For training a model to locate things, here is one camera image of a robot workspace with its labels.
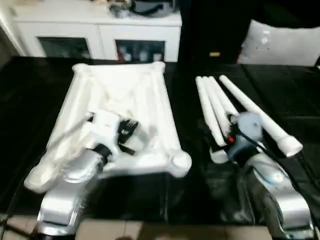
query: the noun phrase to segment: black cable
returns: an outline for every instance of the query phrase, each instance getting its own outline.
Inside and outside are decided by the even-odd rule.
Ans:
[[[67,132],[63,133],[62,135],[60,135],[48,148],[45,148],[45,150],[39,154],[35,160],[32,162],[32,164],[27,167],[26,171],[23,174],[23,177],[20,179],[20,182],[18,183],[18,186],[16,187],[12,199],[9,203],[9,206],[5,212],[5,219],[1,222],[1,225],[3,225],[2,231],[1,231],[1,235],[0,235],[0,240],[4,239],[4,235],[6,232],[6,228],[8,225],[8,220],[13,216],[13,214],[11,212],[14,211],[15,207],[16,207],[16,203],[17,203],[17,197],[20,195],[21,193],[21,189],[23,186],[23,182],[25,180],[25,178],[27,177],[27,175],[29,174],[29,172],[31,171],[31,169],[33,167],[35,167],[35,164],[38,163],[40,161],[40,159],[50,150],[54,149],[64,138],[69,137],[70,135],[72,135],[75,131],[77,131],[80,127],[83,126],[83,124],[85,124],[87,121],[92,121],[93,119],[93,115],[91,116],[86,116],[84,119],[82,119],[81,121],[79,121],[77,124],[75,124],[70,130],[68,130]]]
[[[309,165],[306,164],[305,158],[302,153],[298,153],[299,158],[297,159],[298,162],[301,164],[303,170],[307,174],[307,176],[310,178],[311,182],[314,184],[315,188],[320,192],[320,185],[319,183],[315,180],[312,170],[310,169]]]
[[[298,182],[295,180],[294,176],[290,173],[290,171],[288,171],[286,169],[286,166],[284,166],[281,161],[279,160],[279,158],[272,152],[270,151],[269,149],[267,149],[266,147],[264,146],[261,146],[257,141],[253,140],[252,138],[250,138],[249,136],[247,136],[245,133],[243,133],[242,131],[238,131],[238,133],[244,137],[248,142],[250,142],[251,144],[255,145],[256,147],[258,147],[259,149],[261,149],[265,154],[267,154],[270,158],[272,158],[272,160],[274,160],[277,164],[279,164],[279,166],[285,171],[285,173],[287,174],[287,176],[289,177],[291,183],[292,183],[292,186],[294,187],[294,189],[300,193],[304,199],[306,199],[306,197],[304,196],[304,194],[302,194],[300,191],[298,191]],[[311,218],[312,218],[312,221],[313,223],[318,223],[317,221],[317,218],[315,217],[315,215],[312,213],[311,209],[310,209],[310,215],[311,215]]]

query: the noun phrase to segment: black table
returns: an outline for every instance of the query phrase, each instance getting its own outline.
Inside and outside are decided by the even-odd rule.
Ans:
[[[6,211],[16,187],[44,150],[76,63],[114,64],[106,60],[16,57],[1,70],[1,212]],[[302,153],[282,162],[320,219],[320,71],[315,67],[235,64],[202,68],[197,72],[177,70],[174,63],[168,63],[164,74],[181,147],[192,157],[188,175],[183,179],[164,173],[108,179],[99,202],[90,209],[90,217],[173,224],[262,223],[258,216],[247,214],[248,203],[239,201],[241,189],[235,184],[239,168],[214,164],[198,128],[203,116],[195,76],[225,74],[303,143]],[[267,134],[265,139],[283,157]],[[36,215],[42,197],[22,189],[13,212]]]

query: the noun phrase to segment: glass cabinet door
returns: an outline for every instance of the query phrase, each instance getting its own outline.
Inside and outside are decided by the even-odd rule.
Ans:
[[[19,22],[18,26],[33,57],[105,59],[97,25]]]
[[[37,37],[47,57],[91,58],[83,37]]]
[[[154,62],[165,60],[165,42],[148,40],[115,40],[119,61]]]
[[[108,60],[146,63],[178,59],[178,26],[101,25],[99,29]]]

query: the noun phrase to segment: white tube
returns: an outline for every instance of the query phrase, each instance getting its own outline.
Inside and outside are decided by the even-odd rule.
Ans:
[[[215,164],[224,164],[229,161],[229,157],[224,149],[212,152],[212,149],[210,148],[209,152],[211,160]]]
[[[151,73],[150,78],[153,84],[153,94],[156,103],[157,129],[161,141],[166,149],[181,149],[167,89],[164,85],[162,73]]]
[[[198,88],[198,93],[199,93],[199,98],[200,98],[200,103],[202,107],[202,112],[204,116],[204,120],[206,124],[208,124],[212,136],[220,147],[225,146],[226,142],[224,140],[224,137],[220,131],[219,124],[217,121],[217,118],[214,114],[214,110],[211,106],[210,100],[207,96],[205,86],[202,84],[203,79],[200,76],[197,76],[195,78],[196,86]]]
[[[211,107],[213,108],[214,114],[216,116],[216,119],[219,123],[219,126],[221,128],[222,134],[227,137],[229,134],[229,127],[230,127],[230,122],[227,118],[227,113],[220,102],[217,93],[215,92],[215,89],[213,88],[211,82],[212,82],[213,77],[206,77],[204,76],[202,78],[202,82],[205,86],[206,94],[209,97],[209,100],[211,102]]]
[[[232,102],[229,100],[225,92],[222,90],[222,88],[217,83],[216,79],[212,76],[209,77],[210,83],[213,86],[215,94],[218,96],[224,110],[227,114],[232,114],[234,116],[239,116],[239,112],[235,108],[235,106],[232,104]]]
[[[226,76],[221,75],[220,81],[233,94],[233,96],[250,112],[261,116],[263,128],[275,140],[279,149],[287,156],[291,157],[300,152],[303,145],[294,137],[287,134],[275,121],[262,111],[249,97],[236,87]]]

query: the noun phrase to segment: white cylinder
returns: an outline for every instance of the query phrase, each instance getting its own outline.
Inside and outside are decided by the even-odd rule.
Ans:
[[[212,152],[210,148],[210,157],[215,164],[224,164],[229,161],[229,157],[224,149]]]
[[[209,78],[204,76],[202,78],[202,81],[205,85],[206,94],[208,95],[209,100],[211,102],[211,106],[213,108],[214,114],[221,128],[221,132],[225,137],[227,137],[229,134],[230,122],[227,118],[227,113],[222,103],[220,102],[218,95],[215,92],[215,89],[212,86],[212,79],[213,79],[212,76]]]
[[[271,117],[262,111],[260,107],[247,97],[226,76],[221,75],[219,79],[245,109],[261,116],[263,128],[275,140],[279,149],[287,157],[291,157],[300,152],[303,145],[294,136],[287,134],[275,121],[272,120]]]
[[[225,92],[222,90],[222,88],[219,86],[216,79],[214,77],[210,76],[209,80],[210,80],[210,83],[213,86],[214,92],[218,96],[225,112],[227,114],[232,114],[234,116],[238,116],[239,112],[237,111],[235,106],[232,104],[230,99],[227,97]]]
[[[200,103],[202,107],[202,112],[204,116],[204,120],[206,124],[209,126],[212,136],[220,147],[225,146],[226,142],[224,137],[220,131],[219,124],[217,118],[214,114],[214,110],[211,106],[209,97],[207,96],[207,92],[205,86],[203,85],[203,79],[200,76],[195,78],[196,86],[198,88]]]

